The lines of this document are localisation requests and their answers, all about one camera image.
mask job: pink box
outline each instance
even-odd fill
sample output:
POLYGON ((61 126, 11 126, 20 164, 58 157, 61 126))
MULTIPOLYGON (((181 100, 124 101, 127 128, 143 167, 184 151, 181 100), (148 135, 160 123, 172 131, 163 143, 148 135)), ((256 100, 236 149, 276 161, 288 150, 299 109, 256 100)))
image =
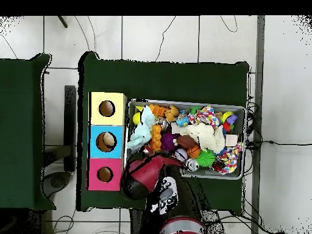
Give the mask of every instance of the pink box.
POLYGON ((91 158, 89 170, 89 189, 119 191, 122 173, 122 159, 115 158, 91 158), (98 179, 98 170, 108 167, 113 172, 113 177, 109 182, 102 182, 98 179))

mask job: dark green tablecloth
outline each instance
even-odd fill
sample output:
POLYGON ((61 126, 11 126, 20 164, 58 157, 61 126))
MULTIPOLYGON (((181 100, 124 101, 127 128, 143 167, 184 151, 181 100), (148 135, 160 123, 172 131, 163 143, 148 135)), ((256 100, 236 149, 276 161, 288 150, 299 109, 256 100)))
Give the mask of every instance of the dark green tablecloth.
POLYGON ((0 208, 54 208, 40 185, 41 79, 49 60, 0 60, 0 208))
MULTIPOLYGON (((88 128, 88 92, 124 93, 128 99, 143 98, 166 101, 201 102, 246 106, 249 65, 219 63, 144 63, 125 60, 99 60, 94 52, 86 52, 79 61, 79 123, 77 208, 125 207, 144 208, 145 201, 134 202, 119 192, 86 191, 86 159, 88 128)), ((210 208, 241 213, 240 180, 188 179, 193 191, 202 199, 199 183, 210 208)))

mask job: stacked cubes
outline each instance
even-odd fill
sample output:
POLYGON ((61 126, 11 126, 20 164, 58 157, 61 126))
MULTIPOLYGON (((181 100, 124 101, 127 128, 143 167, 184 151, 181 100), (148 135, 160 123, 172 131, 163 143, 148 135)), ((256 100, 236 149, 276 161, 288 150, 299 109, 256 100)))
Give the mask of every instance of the stacked cubes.
POLYGON ((120 190, 126 102, 122 93, 89 93, 87 190, 120 190))

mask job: purple plush toy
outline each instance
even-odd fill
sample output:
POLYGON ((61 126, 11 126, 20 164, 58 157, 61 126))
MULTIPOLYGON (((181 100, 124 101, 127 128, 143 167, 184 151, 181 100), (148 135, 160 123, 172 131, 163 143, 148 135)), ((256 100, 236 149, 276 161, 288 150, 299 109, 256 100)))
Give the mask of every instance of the purple plush toy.
POLYGON ((174 140, 176 140, 180 136, 179 133, 164 133, 161 136, 161 146, 160 148, 166 152, 172 152, 177 149, 177 146, 174 144, 174 140))

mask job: metal tray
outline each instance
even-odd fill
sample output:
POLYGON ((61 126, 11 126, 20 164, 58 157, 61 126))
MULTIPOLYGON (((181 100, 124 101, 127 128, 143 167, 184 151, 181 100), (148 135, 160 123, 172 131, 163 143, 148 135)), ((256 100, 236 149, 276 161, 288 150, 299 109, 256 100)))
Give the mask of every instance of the metal tray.
MULTIPOLYGON (((131 99, 127 103, 127 111, 129 116, 129 124, 126 126, 125 139, 128 142, 130 139, 130 133, 132 129, 135 127, 132 122, 132 116, 135 114, 135 106, 144 106, 149 104, 157 104, 163 107, 169 107, 170 105, 176 106, 179 110, 191 108, 194 106, 206 106, 208 104, 203 103, 191 103, 191 102, 174 102, 174 101, 154 101, 154 100, 138 100, 131 99)), ((246 141, 246 126, 247 126, 247 110, 244 107, 240 106, 231 106, 231 105, 218 105, 218 104, 210 104, 214 112, 233 112, 238 118, 234 123, 234 129, 232 133, 234 135, 238 135, 238 141, 243 143, 242 152, 238 157, 238 166, 234 172, 222 175, 216 171, 212 171, 207 168, 199 168, 196 172, 189 172, 187 170, 183 170, 184 177, 199 177, 199 178, 207 178, 207 179, 227 179, 227 180, 238 180, 243 176, 244 172, 244 157, 245 157, 245 141, 246 141)), ((124 164, 127 162, 127 157, 131 155, 130 150, 127 149, 126 144, 124 145, 124 164)))

